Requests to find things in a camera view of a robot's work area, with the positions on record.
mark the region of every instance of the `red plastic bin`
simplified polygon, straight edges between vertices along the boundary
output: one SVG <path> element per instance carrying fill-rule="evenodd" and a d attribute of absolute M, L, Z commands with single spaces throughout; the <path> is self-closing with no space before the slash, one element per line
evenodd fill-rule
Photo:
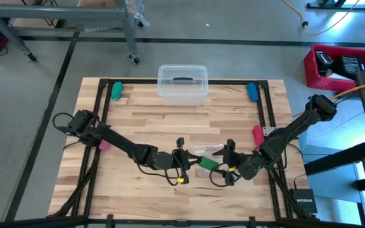
<path fill-rule="evenodd" d="M 315 44 L 304 58 L 305 76 L 307 86 L 314 89 L 325 89 L 329 91 L 342 92 L 355 87 L 355 82 L 342 79 L 328 79 L 319 76 L 316 64 L 316 51 L 324 51 L 333 61 L 340 61 L 342 55 L 359 57 L 364 62 L 365 49 L 327 46 Z"/>

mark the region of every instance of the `green object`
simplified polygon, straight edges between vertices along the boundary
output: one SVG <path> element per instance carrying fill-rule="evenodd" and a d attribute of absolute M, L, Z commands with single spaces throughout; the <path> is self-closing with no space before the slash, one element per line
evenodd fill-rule
<path fill-rule="evenodd" d="M 203 156 L 203 157 L 201 157 L 201 162 L 198 165 L 207 170 L 213 170 L 219 164 L 216 161 L 213 161 L 213 160 Z"/>
<path fill-rule="evenodd" d="M 122 83 L 115 82 L 113 85 L 113 88 L 112 88 L 111 98 L 118 101 L 120 98 L 120 95 L 122 95 Z"/>

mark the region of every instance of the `yellow cable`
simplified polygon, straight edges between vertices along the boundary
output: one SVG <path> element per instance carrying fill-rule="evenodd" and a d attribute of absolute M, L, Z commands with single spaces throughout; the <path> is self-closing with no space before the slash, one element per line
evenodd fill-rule
<path fill-rule="evenodd" d="M 360 86 L 356 86 L 356 87 L 354 87 L 354 88 L 351 88 L 351 89 L 348 89 L 348 90 L 346 90 L 346 91 L 343 91 L 343 92 L 341 92 L 341 93 L 338 93 L 338 94 L 336 94 L 336 95 L 334 95 L 332 98 L 330 98 L 330 99 L 336 99 L 336 98 L 339 98 L 339 97 L 341 97 L 341 96 L 344 96 L 344 95 L 346 95 L 346 94 L 348 94 L 348 93 L 350 93 L 350 92 L 353 92 L 353 91 L 356 91 L 356 90 L 358 90 L 358 89 L 363 89 L 363 88 L 365 88 L 365 85 L 360 85 Z M 297 117 L 297 116 L 299 116 L 299 115 L 301 115 L 301 114 L 303 114 L 304 112 L 300 112 L 300 113 L 297 113 L 297 114 L 295 114 L 295 115 L 293 115 L 292 117 Z"/>
<path fill-rule="evenodd" d="M 288 3 L 288 1 L 287 0 L 283 0 L 284 1 L 284 3 L 287 5 L 287 6 L 289 6 L 293 11 L 295 11 L 296 13 L 298 13 L 298 15 L 299 15 L 299 17 L 301 18 L 301 20 L 302 20 L 302 23 L 304 23 L 304 22 L 306 22 L 306 20 L 305 20 L 305 17 L 303 16 L 303 14 L 301 13 L 301 12 L 299 12 L 299 10 L 297 10 L 295 7 L 293 7 L 290 3 Z M 359 1 L 360 0 L 357 0 L 355 3 L 354 3 L 354 5 L 351 7 L 351 9 L 339 20 L 339 21 L 337 21 L 336 23 L 334 23 L 332 26 L 330 26 L 329 28 L 327 28 L 327 29 L 325 29 L 324 31 L 322 31 L 322 32 L 317 32 L 317 33 L 311 33 L 311 32 L 309 32 L 309 30 L 308 30 L 308 26 L 307 25 L 305 25 L 305 26 L 303 26 L 304 27 L 304 29 L 305 29 L 305 31 L 309 34 L 309 35 L 320 35 L 320 34 L 322 34 L 322 33 L 324 33 L 324 32 L 327 32 L 327 31 L 329 31 L 330 29 L 332 29 L 335 25 L 337 25 L 339 22 L 341 22 L 347 15 L 348 15 L 348 13 L 350 13 L 353 9 L 354 9 L 354 7 L 357 5 L 357 3 L 359 3 Z"/>

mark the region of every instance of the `gray floor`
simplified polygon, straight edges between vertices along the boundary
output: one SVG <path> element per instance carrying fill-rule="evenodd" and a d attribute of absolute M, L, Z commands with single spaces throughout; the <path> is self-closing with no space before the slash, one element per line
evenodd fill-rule
<path fill-rule="evenodd" d="M 304 3 L 292 2 L 305 13 L 313 31 L 333 24 L 339 15 L 344 14 L 306 11 L 302 7 Z M 146 17 L 152 25 L 138 30 L 138 37 L 365 42 L 363 12 L 353 12 L 333 31 L 311 37 L 300 34 L 299 17 L 278 0 L 237 0 L 230 4 L 220 0 L 153 0 L 146 4 Z M 38 57 L 38 63 L 27 62 L 11 44 L 8 45 L 10 53 L 0 57 L 0 220 L 68 47 L 68 42 L 32 41 L 26 44 Z M 83 77 L 156 77 L 158 67 L 168 63 L 205 65 L 211 78 L 284 79 L 293 113 L 304 109 L 311 94 L 332 95 L 332 92 L 305 86 L 302 61 L 309 47 L 139 43 L 138 49 L 141 63 L 134 66 L 126 59 L 129 52 L 125 44 L 79 42 L 53 113 L 74 110 Z M 364 116 L 359 115 L 361 107 L 354 108 L 358 104 L 353 102 L 346 101 L 340 105 L 341 110 L 331 124 L 331 132 L 323 130 L 323 125 L 308 131 L 307 145 L 344 149 L 357 144 L 356 140 L 350 140 L 347 144 L 343 140 L 355 135 L 356 129 L 353 127 L 356 125 L 362 126 L 358 128 L 359 134 L 365 134 Z M 350 131 L 340 130 L 345 126 L 350 126 Z M 46 215 L 64 143 L 64 135 L 49 126 L 17 219 Z M 319 181 L 310 180 L 310 184 L 313 186 Z M 318 217 L 358 224 L 358 220 L 346 218 L 334 206 L 348 203 L 322 196 L 323 193 L 317 197 Z M 353 206 L 346 205 L 345 208 L 349 214 L 355 215 Z"/>

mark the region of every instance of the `butcher block tabletop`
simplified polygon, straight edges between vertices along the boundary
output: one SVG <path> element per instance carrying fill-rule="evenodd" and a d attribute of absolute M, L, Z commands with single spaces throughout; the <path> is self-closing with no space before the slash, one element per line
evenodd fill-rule
<path fill-rule="evenodd" d="M 75 112 L 93 110 L 99 80 L 83 79 Z M 292 117 L 284 81 L 268 80 L 268 83 L 276 124 L 285 127 Z M 263 94 L 261 91 L 269 125 Z M 105 95 L 106 88 L 99 116 L 102 116 Z M 123 84 L 121 98 L 110 101 L 106 124 L 134 143 L 154 145 L 159 151 L 171 153 L 177 138 L 183 137 L 184 148 L 191 153 L 196 146 L 226 144 L 227 139 L 236 142 L 237 152 L 251 153 L 255 148 L 252 129 L 260 123 L 257 104 L 249 100 L 245 85 L 210 84 L 202 106 L 165 106 L 157 94 L 156 84 Z M 76 141 L 77 138 L 69 137 L 67 144 Z M 49 214 L 59 210 L 76 188 L 84 148 L 78 143 L 63 152 Z M 93 154 L 91 150 L 89 163 Z M 301 154 L 295 148 L 287 147 L 287 154 L 285 173 L 288 187 L 292 188 L 294 178 L 305 170 Z M 143 169 L 163 174 L 163 171 Z M 170 170 L 169 175 L 175 176 L 174 172 Z M 265 169 L 252 180 L 240 179 L 229 187 L 214 186 L 198 165 L 193 165 L 187 174 L 189 184 L 171 186 L 163 177 L 141 173 L 125 152 L 112 146 L 100 154 L 89 217 L 105 219 L 113 214 L 116 219 L 248 220 L 255 217 L 257 221 L 275 220 Z M 223 184 L 224 180 L 215 176 L 215 182 Z M 308 187 L 305 176 L 297 178 L 297 187 Z M 84 210 L 86 189 L 81 196 L 79 214 Z M 281 216 L 285 217 L 279 189 L 278 199 Z"/>

